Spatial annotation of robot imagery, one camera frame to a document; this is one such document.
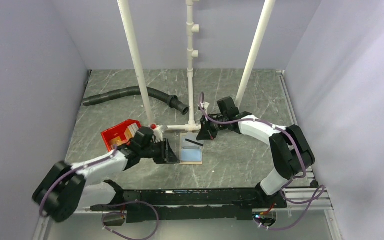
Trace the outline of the white cards stack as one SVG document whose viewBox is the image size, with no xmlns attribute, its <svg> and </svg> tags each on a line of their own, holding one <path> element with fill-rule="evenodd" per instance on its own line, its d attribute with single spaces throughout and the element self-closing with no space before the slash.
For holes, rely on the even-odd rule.
<svg viewBox="0 0 384 240">
<path fill-rule="evenodd" d="M 140 127 L 141 125 L 138 123 L 132 123 L 129 126 L 127 126 L 126 129 L 124 130 L 125 139 L 128 141 L 131 138 L 133 138 Z"/>
</svg>

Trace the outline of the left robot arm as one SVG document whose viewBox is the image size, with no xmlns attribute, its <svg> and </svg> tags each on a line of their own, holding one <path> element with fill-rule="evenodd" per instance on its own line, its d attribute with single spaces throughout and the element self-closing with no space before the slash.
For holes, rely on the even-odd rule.
<svg viewBox="0 0 384 240">
<path fill-rule="evenodd" d="M 157 165 L 179 164 L 163 136 L 165 130 L 164 126 L 140 127 L 127 142 L 102 156 L 73 164 L 57 162 L 32 195 L 39 215 L 61 223 L 78 208 L 106 205 L 111 210 L 119 209 L 124 203 L 122 188 L 103 178 L 129 170 L 142 159 L 151 159 Z"/>
</svg>

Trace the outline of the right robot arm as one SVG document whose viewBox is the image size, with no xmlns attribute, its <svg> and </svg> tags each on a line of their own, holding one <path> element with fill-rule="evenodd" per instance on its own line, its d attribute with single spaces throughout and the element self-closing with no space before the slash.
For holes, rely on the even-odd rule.
<svg viewBox="0 0 384 240">
<path fill-rule="evenodd" d="M 209 114 L 203 93 L 199 96 L 198 108 L 202 112 L 198 141 L 214 140 L 221 131 L 231 131 L 249 136 L 269 146 L 273 169 L 256 188 L 256 203 L 267 208 L 275 201 L 275 195 L 295 179 L 307 176 L 307 169 L 315 163 L 315 156 L 296 124 L 276 125 L 260 119 L 250 112 L 240 112 L 231 97 L 217 101 L 219 113 Z"/>
</svg>

